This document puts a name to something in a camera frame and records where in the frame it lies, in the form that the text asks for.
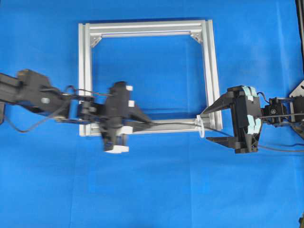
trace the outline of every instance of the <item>wire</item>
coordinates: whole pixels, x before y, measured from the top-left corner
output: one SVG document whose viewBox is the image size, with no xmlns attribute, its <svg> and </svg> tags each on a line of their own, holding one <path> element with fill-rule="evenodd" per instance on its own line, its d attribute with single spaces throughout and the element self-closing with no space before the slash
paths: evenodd
<svg viewBox="0 0 304 228">
<path fill-rule="evenodd" d="M 60 112 L 62 112 L 69 104 L 70 100 L 66 100 L 62 106 L 60 108 L 58 108 L 56 111 L 54 111 L 53 113 L 51 113 L 50 115 L 48 115 L 46 118 L 40 120 L 39 122 L 33 124 L 32 126 L 30 126 L 28 129 L 26 130 L 21 130 L 19 129 L 15 124 L 13 124 L 13 122 L 6 116 L 4 115 L 4 119 L 9 123 L 9 125 L 14 128 L 17 132 L 20 133 L 28 133 L 30 131 L 32 131 L 33 129 L 35 129 L 36 127 L 38 127 L 39 125 L 41 125 L 42 123 L 46 122 L 47 120 L 53 118 L 55 115 L 59 114 Z"/>
<path fill-rule="evenodd" d="M 198 125 L 198 124 L 195 124 L 195 123 L 193 124 L 193 123 L 179 123 L 179 122 L 177 122 L 177 123 L 175 123 L 175 122 L 172 122 L 172 123 L 155 123 L 155 122 L 150 122 L 150 124 L 154 124 L 154 125 L 180 124 L 180 125 L 190 125 L 190 126 L 201 127 L 201 125 Z M 227 133 L 222 132 L 222 131 L 218 131 L 216 129 L 208 128 L 208 127 L 205 127 L 205 126 L 204 126 L 204 128 L 208 129 L 208 130 L 212 130 L 214 132 L 221 133 L 221 134 L 223 134 L 225 136 L 228 136 L 228 137 L 232 137 L 230 134 L 227 134 Z"/>
<path fill-rule="evenodd" d="M 64 93 L 68 92 L 69 89 L 73 90 L 73 95 L 76 95 L 77 91 L 85 91 L 85 92 L 89 92 L 89 93 L 96 94 L 96 95 L 99 95 L 99 96 L 112 96 L 112 94 L 102 94 L 102 93 L 93 92 L 93 91 L 86 90 L 86 89 L 75 89 L 74 86 L 72 86 L 72 85 L 68 85 L 64 89 Z M 46 89 L 41 89 L 40 91 L 41 92 L 48 92 L 48 91 L 58 92 L 58 90 L 56 88 L 54 88 L 54 87 L 50 87 L 50 88 L 46 88 Z"/>
<path fill-rule="evenodd" d="M 275 117 L 287 117 L 287 116 L 294 116 L 294 115 L 304 115 L 304 113 L 293 113 L 293 114 L 285 114 L 285 115 L 263 115 L 257 116 L 258 118 L 275 118 Z"/>
<path fill-rule="evenodd" d="M 270 104 L 269 101 L 266 100 L 265 94 L 263 92 L 258 92 L 257 95 L 258 94 L 261 94 L 262 97 L 263 97 L 263 99 L 264 99 L 264 101 L 266 101 L 268 104 Z"/>
<path fill-rule="evenodd" d="M 93 91 L 86 90 L 86 89 L 75 89 L 75 91 L 85 91 L 85 92 L 89 92 L 89 93 L 96 94 L 99 96 L 113 96 L 112 94 L 102 94 L 102 93 L 93 92 Z"/>
<path fill-rule="evenodd" d="M 193 123 L 154 123 L 154 122 L 151 122 L 151 124 L 154 124 L 154 125 L 164 125 L 164 124 L 183 124 L 183 125 L 192 125 L 192 126 L 197 126 L 197 127 L 201 127 L 200 125 L 198 124 L 193 124 Z M 204 127 L 205 129 L 209 129 L 209 130 L 212 130 L 214 132 L 218 132 L 218 133 L 221 133 L 225 136 L 228 136 L 228 137 L 233 137 L 232 135 L 226 133 L 226 132 L 222 132 L 222 131 L 218 131 L 216 129 L 212 129 L 212 128 L 207 128 L 207 127 Z M 267 149 L 267 150 L 271 150 L 271 151 L 277 151 L 277 152 L 304 152 L 304 150 L 299 150 L 299 151 L 291 151 L 291 150 L 281 150 L 281 149 L 277 149 L 277 148 L 272 148 L 272 147 L 268 147 L 268 146 L 263 146 L 263 145 L 258 145 L 258 147 L 260 148 L 264 148 L 264 149 Z"/>
<path fill-rule="evenodd" d="M 278 152 L 304 152 L 304 150 L 300 150 L 300 151 L 281 150 L 281 149 L 272 148 L 272 147 L 263 146 L 263 145 L 259 145 L 259 147 L 267 149 L 267 150 L 271 150 L 271 151 L 278 151 Z"/>
</svg>

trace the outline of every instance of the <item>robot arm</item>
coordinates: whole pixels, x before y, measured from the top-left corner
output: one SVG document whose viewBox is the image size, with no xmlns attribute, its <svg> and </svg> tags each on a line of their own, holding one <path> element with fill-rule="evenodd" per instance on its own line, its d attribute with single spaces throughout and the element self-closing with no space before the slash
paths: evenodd
<svg viewBox="0 0 304 228">
<path fill-rule="evenodd" d="M 293 111 L 286 105 L 291 104 Z M 235 153 L 257 152 L 262 124 L 274 127 L 291 126 L 304 138 L 304 97 L 272 98 L 260 107 L 253 87 L 237 86 L 227 90 L 204 114 L 230 108 L 234 137 L 207 137 L 208 140 L 235 149 Z"/>
<path fill-rule="evenodd" d="M 49 116 L 58 122 L 73 124 L 98 123 L 104 141 L 104 151 L 121 153 L 128 151 L 125 135 L 133 127 L 127 120 L 137 120 L 149 126 L 151 120 L 134 101 L 130 100 L 131 86 L 118 82 L 110 88 L 105 104 L 95 103 L 91 96 L 62 93 L 51 86 L 48 78 L 31 70 L 22 70 L 17 78 L 0 74 L 0 120 L 4 117 L 4 103 L 20 105 L 29 111 Z M 70 119 L 72 100 L 81 101 L 77 119 Z"/>
</svg>

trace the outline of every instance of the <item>blue backdrop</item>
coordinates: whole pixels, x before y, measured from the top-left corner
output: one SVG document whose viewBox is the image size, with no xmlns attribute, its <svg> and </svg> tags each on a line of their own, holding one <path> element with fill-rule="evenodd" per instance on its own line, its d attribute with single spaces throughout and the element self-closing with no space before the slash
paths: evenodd
<svg viewBox="0 0 304 228">
<path fill-rule="evenodd" d="M 29 68 L 77 86 L 78 23 L 160 19 L 213 19 L 222 93 L 244 84 L 286 96 L 303 80 L 293 0 L 2 0 L 0 71 Z M 93 51 L 94 90 L 125 80 L 152 118 L 193 116 L 206 105 L 201 62 L 187 37 L 104 39 Z M 6 114 L 21 128 L 41 118 Z M 223 118 L 231 133 L 230 112 Z M 235 155 L 198 133 L 172 133 L 132 135 L 130 152 L 113 155 L 99 137 L 53 121 L 28 134 L 4 123 L 0 138 L 3 228 L 286 228 L 304 211 L 299 153 Z M 302 142 L 271 126 L 261 138 Z"/>
</svg>

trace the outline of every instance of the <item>square metal frame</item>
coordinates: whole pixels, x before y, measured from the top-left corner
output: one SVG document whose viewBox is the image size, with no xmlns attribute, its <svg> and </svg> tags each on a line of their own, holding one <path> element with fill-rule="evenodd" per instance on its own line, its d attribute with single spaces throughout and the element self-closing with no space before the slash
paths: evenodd
<svg viewBox="0 0 304 228">
<path fill-rule="evenodd" d="M 92 53 L 99 41 L 103 38 L 116 37 L 145 37 L 145 36 L 173 36 L 190 35 L 202 46 L 203 69 L 207 106 L 219 98 L 219 80 L 214 45 L 212 20 L 180 20 L 154 22 L 127 22 L 127 23 L 86 23 L 78 24 L 79 48 L 79 88 L 92 91 Z M 90 92 L 79 91 L 80 95 L 91 95 Z M 221 130 L 223 128 L 221 112 L 208 115 L 200 114 L 204 126 Z M 157 123 L 196 123 L 197 119 L 156 120 Z M 151 127 L 134 133 L 172 133 L 199 131 L 196 126 L 168 124 Z M 81 125 L 81 136 L 100 135 L 97 124 Z"/>
</svg>

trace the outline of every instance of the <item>bolt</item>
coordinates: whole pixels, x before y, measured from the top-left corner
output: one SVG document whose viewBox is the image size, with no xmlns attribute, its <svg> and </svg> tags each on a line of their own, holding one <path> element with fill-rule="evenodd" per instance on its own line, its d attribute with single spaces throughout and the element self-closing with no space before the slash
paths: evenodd
<svg viewBox="0 0 304 228">
<path fill-rule="evenodd" d="M 89 111 L 94 113 L 94 112 L 96 112 L 96 108 L 95 107 L 89 107 Z"/>
<path fill-rule="evenodd" d="M 43 98 L 41 98 L 41 102 L 43 104 L 49 104 L 50 103 L 50 99 L 48 97 L 43 97 Z"/>
<path fill-rule="evenodd" d="M 276 109 L 271 109 L 271 110 L 270 110 L 270 113 L 271 113 L 272 115 L 276 114 Z"/>
</svg>

